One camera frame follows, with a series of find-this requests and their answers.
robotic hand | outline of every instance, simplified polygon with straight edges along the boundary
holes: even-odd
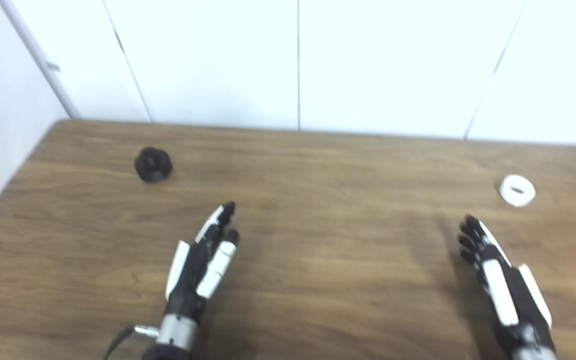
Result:
[[[206,303],[213,296],[237,250],[239,233],[226,230],[235,212],[227,202],[213,212],[190,245],[183,241],[174,253],[166,285],[166,309],[161,327],[135,325],[126,328],[110,343],[111,353],[130,334],[157,338],[142,360],[188,360]]]
[[[494,308],[494,333],[505,354],[513,360],[556,360],[553,318],[528,266],[512,266],[478,219],[468,215],[461,231],[461,257],[475,268]]]

black robotic finger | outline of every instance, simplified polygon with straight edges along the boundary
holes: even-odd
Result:
[[[477,246],[475,246],[475,243],[473,242],[473,240],[470,239],[470,237],[460,235],[459,244],[461,244],[461,246],[466,248],[471,253],[475,253],[477,251]]]
[[[224,228],[231,223],[231,218],[233,217],[233,215],[235,215],[236,205],[234,201],[228,201],[227,203],[221,205],[221,207],[223,208],[223,210],[221,214],[219,214],[219,216],[217,217],[217,220],[219,221],[219,226],[221,227],[221,229],[224,230]]]
[[[235,230],[234,228],[229,228],[223,235],[221,241],[230,242],[234,246],[238,246],[238,244],[240,243],[240,232]]]
[[[466,262],[468,262],[469,264],[471,265],[475,264],[475,255],[473,255],[473,253],[471,253],[470,251],[462,249],[459,252],[459,255],[461,255],[462,259],[466,260]]]
[[[473,215],[466,215],[466,225],[477,233],[477,237],[481,239],[486,236],[486,232],[482,228],[482,222]]]
[[[466,223],[464,223],[464,222],[460,223],[459,224],[459,230],[461,230],[462,233],[467,235],[476,246],[478,246],[480,243],[482,243],[482,239],[477,234],[477,232],[475,232],[475,230],[473,228],[469,227]]]
[[[205,223],[203,223],[203,226],[201,226],[201,230],[199,230],[199,233],[197,233],[197,236],[194,238],[194,242],[199,244],[202,239],[214,240],[215,242],[218,242],[218,240],[221,239],[226,226],[231,223],[231,218],[234,214],[235,203],[233,201],[226,202],[223,205],[217,207],[217,210],[215,210],[208,217]],[[216,228],[216,232],[213,229],[213,233],[207,235],[208,230],[210,230],[212,226]]]

black object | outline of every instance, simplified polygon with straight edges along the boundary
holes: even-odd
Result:
[[[134,160],[139,178],[146,183],[158,183],[172,172],[172,162],[167,152],[152,146],[143,148]]]
[[[103,360],[108,360],[108,358],[110,358],[110,355],[113,353],[113,351],[115,351],[115,349],[117,349],[119,344],[121,344],[124,340],[126,340],[126,338],[130,337],[130,335],[132,335],[132,333],[134,332],[135,332],[134,326],[124,328],[124,330],[121,331],[119,335],[117,335],[117,337],[115,337],[114,340],[112,340],[112,342],[110,342],[110,346],[108,346],[108,350],[106,350],[105,355],[103,356]]]

fingertip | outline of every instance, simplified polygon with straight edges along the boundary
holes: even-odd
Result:
[[[234,228],[229,228],[223,236],[223,241],[231,242],[237,246],[240,243],[240,232]]]

white ring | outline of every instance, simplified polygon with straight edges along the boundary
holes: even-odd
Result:
[[[535,187],[527,178],[519,175],[508,175],[499,186],[499,194],[506,203],[513,207],[525,207],[535,198]]]

